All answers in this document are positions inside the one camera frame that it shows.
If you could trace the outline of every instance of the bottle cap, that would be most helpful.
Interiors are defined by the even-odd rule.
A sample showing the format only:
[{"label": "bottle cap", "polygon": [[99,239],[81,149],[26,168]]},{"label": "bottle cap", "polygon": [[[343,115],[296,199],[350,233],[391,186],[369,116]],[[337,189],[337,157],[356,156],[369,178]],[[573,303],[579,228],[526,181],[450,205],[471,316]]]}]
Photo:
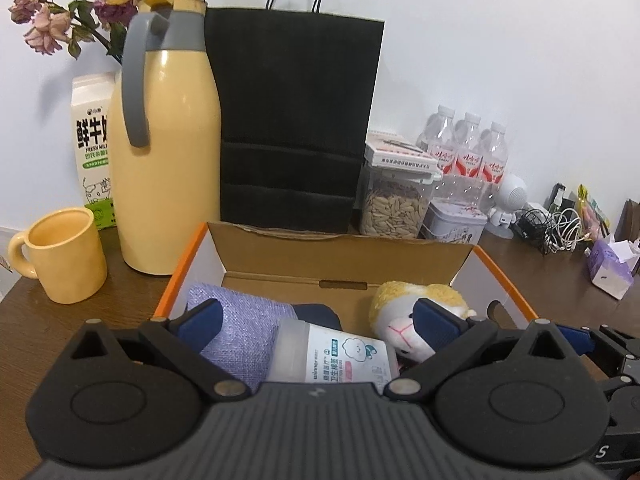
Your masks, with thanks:
[{"label": "bottle cap", "polygon": [[449,119],[453,119],[453,116],[456,114],[456,111],[453,108],[447,108],[446,106],[438,106],[438,113],[448,117]]},{"label": "bottle cap", "polygon": [[469,112],[467,112],[465,114],[465,121],[468,121],[469,123],[472,123],[478,126],[478,124],[480,124],[480,116],[476,114],[470,114]]},{"label": "bottle cap", "polygon": [[507,127],[506,126],[502,126],[502,124],[500,123],[491,123],[491,129],[494,132],[497,132],[499,134],[504,134],[507,132]]}]

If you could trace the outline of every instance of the plush sheep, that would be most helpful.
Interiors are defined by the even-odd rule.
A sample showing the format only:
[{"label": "plush sheep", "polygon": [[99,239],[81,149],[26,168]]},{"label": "plush sheep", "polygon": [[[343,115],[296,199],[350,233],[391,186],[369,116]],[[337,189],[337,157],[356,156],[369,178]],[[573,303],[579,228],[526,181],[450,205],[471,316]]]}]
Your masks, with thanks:
[{"label": "plush sheep", "polygon": [[405,282],[383,283],[376,292],[369,311],[373,332],[396,349],[396,353],[418,363],[435,352],[414,329],[414,304],[420,298],[446,308],[461,319],[475,316],[460,293],[448,285],[414,285]]}]

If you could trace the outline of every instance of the purple cloth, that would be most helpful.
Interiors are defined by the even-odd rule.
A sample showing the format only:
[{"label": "purple cloth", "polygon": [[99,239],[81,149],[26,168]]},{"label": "purple cloth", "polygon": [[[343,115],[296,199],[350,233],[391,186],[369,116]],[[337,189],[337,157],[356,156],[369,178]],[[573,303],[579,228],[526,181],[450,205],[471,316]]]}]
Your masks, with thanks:
[{"label": "purple cloth", "polygon": [[187,310],[210,298],[222,304],[222,329],[200,354],[255,391],[267,378],[278,320],[296,313],[288,303],[207,283],[189,289]]},{"label": "purple cloth", "polygon": [[589,266],[591,279],[595,277],[600,267],[604,266],[605,269],[615,272],[628,286],[631,286],[634,282],[629,266],[620,262],[616,253],[604,240],[595,241],[591,254],[589,254],[587,265]]}]

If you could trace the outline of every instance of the fresh milk carton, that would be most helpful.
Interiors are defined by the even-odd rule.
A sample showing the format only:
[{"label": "fresh milk carton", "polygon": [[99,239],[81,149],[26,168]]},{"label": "fresh milk carton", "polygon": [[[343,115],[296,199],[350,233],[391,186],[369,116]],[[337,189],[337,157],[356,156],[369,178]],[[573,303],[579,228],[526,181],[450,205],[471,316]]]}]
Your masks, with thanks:
[{"label": "fresh milk carton", "polygon": [[115,225],[111,201],[107,108],[115,74],[86,75],[73,79],[71,125],[76,133],[76,165],[87,208],[94,212],[98,229]]}]

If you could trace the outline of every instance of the container lid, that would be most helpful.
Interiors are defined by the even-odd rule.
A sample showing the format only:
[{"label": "container lid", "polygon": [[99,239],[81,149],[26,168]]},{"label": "container lid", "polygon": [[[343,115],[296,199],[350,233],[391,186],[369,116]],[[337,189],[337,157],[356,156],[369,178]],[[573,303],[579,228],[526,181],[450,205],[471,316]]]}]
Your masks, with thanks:
[{"label": "container lid", "polygon": [[447,222],[455,222],[457,224],[473,224],[484,225],[486,224],[486,215],[480,211],[477,207],[472,205],[454,204],[451,202],[445,202],[444,200],[431,200],[429,208],[433,209],[433,212]]},{"label": "container lid", "polygon": [[507,127],[503,126],[500,123],[496,123],[495,121],[493,123],[491,123],[491,129],[494,132],[498,132],[499,134],[504,134],[507,132]]},{"label": "container lid", "polygon": [[446,106],[439,105],[438,113],[453,119],[453,116],[456,114],[456,111],[453,108],[447,108]]},{"label": "container lid", "polygon": [[436,158],[398,134],[368,131],[364,157],[372,168],[434,175],[436,180],[442,177]]},{"label": "container lid", "polygon": [[471,114],[469,112],[466,112],[465,113],[465,121],[468,121],[468,122],[478,126],[478,124],[480,124],[480,116],[476,115],[476,114]]},{"label": "container lid", "polygon": [[395,180],[407,180],[416,184],[433,184],[434,181],[441,180],[441,173],[414,173],[413,171],[387,170],[385,168],[375,168],[376,171],[382,173],[387,178]]}]

